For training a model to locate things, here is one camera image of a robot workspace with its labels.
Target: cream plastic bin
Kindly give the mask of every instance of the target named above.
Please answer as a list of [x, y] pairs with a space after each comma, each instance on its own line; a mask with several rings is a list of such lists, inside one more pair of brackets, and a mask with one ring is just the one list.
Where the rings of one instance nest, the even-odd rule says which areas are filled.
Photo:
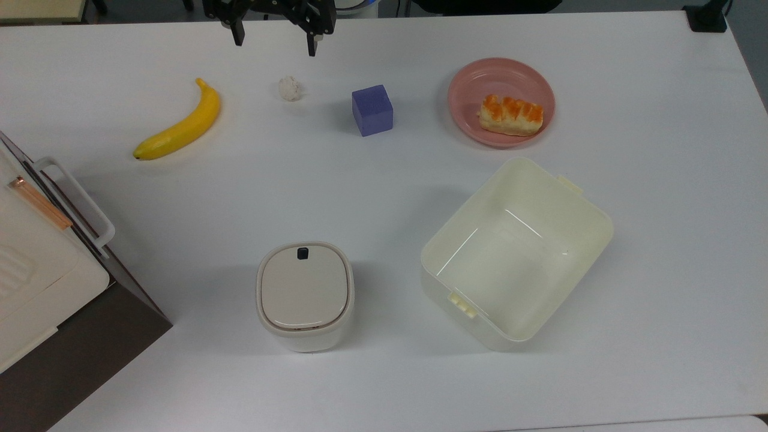
[[613, 237], [565, 178], [507, 161], [422, 251], [429, 298], [494, 351], [530, 339]]

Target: pastry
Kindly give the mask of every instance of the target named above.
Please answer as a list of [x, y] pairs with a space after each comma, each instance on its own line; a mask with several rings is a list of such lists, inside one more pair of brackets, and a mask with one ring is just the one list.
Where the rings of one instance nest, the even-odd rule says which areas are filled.
[[480, 126], [486, 131], [527, 137], [535, 134], [544, 123], [544, 109], [521, 99], [488, 95], [480, 107]]

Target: pink bowl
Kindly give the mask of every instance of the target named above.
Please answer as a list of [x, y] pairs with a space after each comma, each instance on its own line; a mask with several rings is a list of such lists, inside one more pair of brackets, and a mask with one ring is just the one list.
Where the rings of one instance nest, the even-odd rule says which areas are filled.
[[[480, 127], [478, 111], [485, 96], [496, 94], [539, 104], [544, 124], [529, 137], [515, 137]], [[453, 121], [470, 138], [492, 147], [514, 147], [541, 134], [554, 116], [554, 93], [541, 74], [510, 58], [483, 58], [474, 61], [453, 77], [448, 88], [448, 106]]]

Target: purple block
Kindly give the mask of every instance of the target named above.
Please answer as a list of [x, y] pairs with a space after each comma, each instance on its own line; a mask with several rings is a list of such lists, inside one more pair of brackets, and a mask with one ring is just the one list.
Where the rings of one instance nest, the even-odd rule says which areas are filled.
[[392, 129], [392, 103], [383, 85], [353, 91], [352, 113], [364, 137]]

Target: banana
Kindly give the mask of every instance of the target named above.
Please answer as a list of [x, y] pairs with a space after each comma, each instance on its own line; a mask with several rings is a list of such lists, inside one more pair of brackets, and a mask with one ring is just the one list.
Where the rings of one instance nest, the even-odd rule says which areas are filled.
[[202, 79], [195, 80], [200, 86], [200, 102], [187, 118], [170, 128], [144, 140], [134, 150], [134, 158], [150, 160], [162, 158], [198, 139], [216, 120], [221, 109], [219, 94]]

